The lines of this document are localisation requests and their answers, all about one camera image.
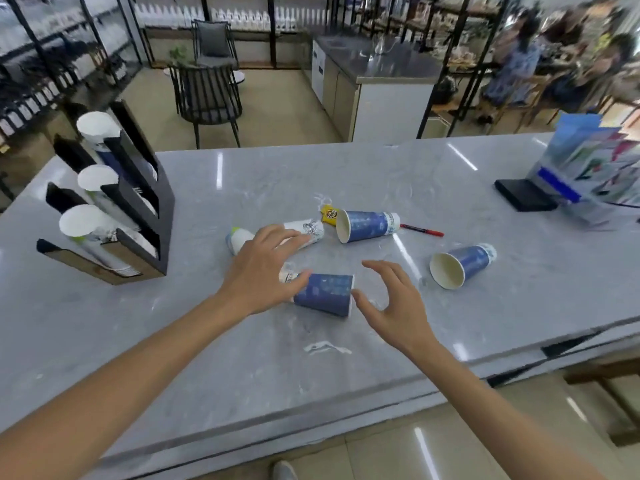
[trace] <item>marble countertop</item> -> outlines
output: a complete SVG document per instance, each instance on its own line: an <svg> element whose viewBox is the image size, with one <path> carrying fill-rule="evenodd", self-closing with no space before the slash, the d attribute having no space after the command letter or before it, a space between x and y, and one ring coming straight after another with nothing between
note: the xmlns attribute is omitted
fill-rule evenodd
<svg viewBox="0 0 640 480"><path fill-rule="evenodd" d="M375 55L372 40L350 31L315 31L313 38L327 57L356 84L435 84L442 63L396 43L388 54Z"/></svg>
<svg viewBox="0 0 640 480"><path fill-rule="evenodd" d="M45 202L49 181L74 174L50 161L0 216L0 429L186 313L220 286L232 226L318 216L324 203L397 212L445 233L401 229L292 257L295 269L355 274L379 306L380 278L363 258L401 263L437 338L483 363L635 317L639 234L585 232L560 212L517 213L493 188L523 177L545 135L233 148L160 153L175 217L167 277L110 286L38 254L38 238L71 247ZM440 288L430 256L489 242L498 258L457 291ZM308 346L327 341L310 353ZM92 474L123 479L303 431L435 389L354 307L348 319L284 304L248 318L201 353L108 451Z"/></svg>

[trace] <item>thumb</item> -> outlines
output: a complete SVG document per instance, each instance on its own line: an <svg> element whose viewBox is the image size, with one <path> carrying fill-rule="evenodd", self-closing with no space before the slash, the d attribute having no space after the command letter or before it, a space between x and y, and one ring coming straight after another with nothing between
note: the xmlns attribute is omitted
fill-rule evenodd
<svg viewBox="0 0 640 480"><path fill-rule="evenodd" d="M287 290L287 295L292 297L304 290L309 284L309 276L311 276L311 273L312 271L310 269L305 269L295 280L286 283L284 286Z"/></svg>
<svg viewBox="0 0 640 480"><path fill-rule="evenodd" d="M367 298L362 291L358 289L351 290L351 295L356 302L356 306L367 319L367 322L372 325L372 322L379 322L381 319L380 310L377 309Z"/></svg>

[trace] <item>blue floral dress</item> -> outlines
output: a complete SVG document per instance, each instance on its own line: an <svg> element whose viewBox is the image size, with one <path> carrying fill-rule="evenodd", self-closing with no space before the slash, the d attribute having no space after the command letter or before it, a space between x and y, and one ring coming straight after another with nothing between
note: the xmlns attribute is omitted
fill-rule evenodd
<svg viewBox="0 0 640 480"><path fill-rule="evenodd" d="M484 87L483 96L496 106L503 104L505 99L511 95L517 81L531 77L535 73L541 53L542 46L537 41L530 42L526 52L520 50L518 40L512 42L502 69L496 78ZM530 90L530 84L523 84L517 88L511 103L521 104L526 101Z"/></svg>

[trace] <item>black chair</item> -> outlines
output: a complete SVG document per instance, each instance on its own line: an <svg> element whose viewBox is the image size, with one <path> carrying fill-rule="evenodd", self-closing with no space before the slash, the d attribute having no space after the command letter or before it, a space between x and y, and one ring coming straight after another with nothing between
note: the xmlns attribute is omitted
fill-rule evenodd
<svg viewBox="0 0 640 480"><path fill-rule="evenodd" d="M196 148L200 149L198 125L224 123L231 123L236 143L240 147L236 119L242 114L242 104L231 66L170 66L169 72L176 110L183 119L193 123Z"/></svg>
<svg viewBox="0 0 640 480"><path fill-rule="evenodd" d="M191 24L191 34L197 65L206 67L231 65L233 69L238 69L238 54L231 24L194 20Z"/></svg>

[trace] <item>person's left hand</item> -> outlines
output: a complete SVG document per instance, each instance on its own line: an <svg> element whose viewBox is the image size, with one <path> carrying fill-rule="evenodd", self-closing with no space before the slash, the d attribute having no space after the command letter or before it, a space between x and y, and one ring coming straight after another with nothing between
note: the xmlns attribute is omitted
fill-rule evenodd
<svg viewBox="0 0 640 480"><path fill-rule="evenodd" d="M244 243L215 297L233 302L242 318L289 300L307 286L311 270L288 283L281 283L278 274L287 258L309 239L311 234L284 229L282 224L263 227Z"/></svg>

